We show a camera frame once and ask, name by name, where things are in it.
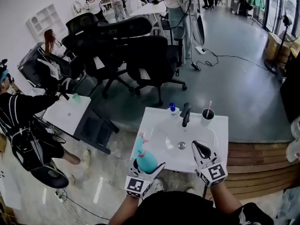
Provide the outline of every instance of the chair wheel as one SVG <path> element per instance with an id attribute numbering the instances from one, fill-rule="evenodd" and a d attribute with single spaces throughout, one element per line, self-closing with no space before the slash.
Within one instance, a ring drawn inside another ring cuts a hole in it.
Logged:
<path id="1" fill-rule="evenodd" d="M 158 106 L 158 107 L 161 107 L 162 105 L 164 105 L 164 103 L 163 103 L 163 101 L 160 100 L 160 101 L 158 102 L 157 106 Z"/>

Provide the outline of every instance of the blue bottle cap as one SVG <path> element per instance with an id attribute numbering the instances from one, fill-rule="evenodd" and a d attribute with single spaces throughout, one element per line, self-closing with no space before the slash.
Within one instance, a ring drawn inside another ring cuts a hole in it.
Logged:
<path id="1" fill-rule="evenodd" d="M 170 103 L 170 109 L 171 109 L 171 112 L 174 112 L 176 110 L 176 104 Z"/>

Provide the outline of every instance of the sink drain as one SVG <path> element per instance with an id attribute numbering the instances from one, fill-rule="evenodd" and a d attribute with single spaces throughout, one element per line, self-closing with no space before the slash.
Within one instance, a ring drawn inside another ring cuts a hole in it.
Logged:
<path id="1" fill-rule="evenodd" d="M 186 147 L 187 147 L 187 144 L 186 144 L 185 142 L 180 142 L 180 143 L 178 144 L 178 148 L 179 148 L 180 150 L 184 150 Z"/>

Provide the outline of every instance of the blue headband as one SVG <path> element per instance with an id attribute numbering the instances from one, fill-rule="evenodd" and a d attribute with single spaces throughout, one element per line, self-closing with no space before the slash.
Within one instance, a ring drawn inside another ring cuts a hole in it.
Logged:
<path id="1" fill-rule="evenodd" d="M 0 78 L 0 83 L 6 78 L 6 76 L 8 75 L 8 71 L 5 70 L 2 75 L 1 75 L 1 78 Z"/>

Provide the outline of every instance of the toothbrush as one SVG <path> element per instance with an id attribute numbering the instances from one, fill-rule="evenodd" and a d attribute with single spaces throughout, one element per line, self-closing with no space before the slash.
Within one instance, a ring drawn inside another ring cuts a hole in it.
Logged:
<path id="1" fill-rule="evenodd" d="M 208 118 L 208 114 L 210 113 L 210 107 L 211 107 L 212 101 L 210 101 L 210 106 L 208 107 L 207 113 L 206 113 L 206 119 Z"/>

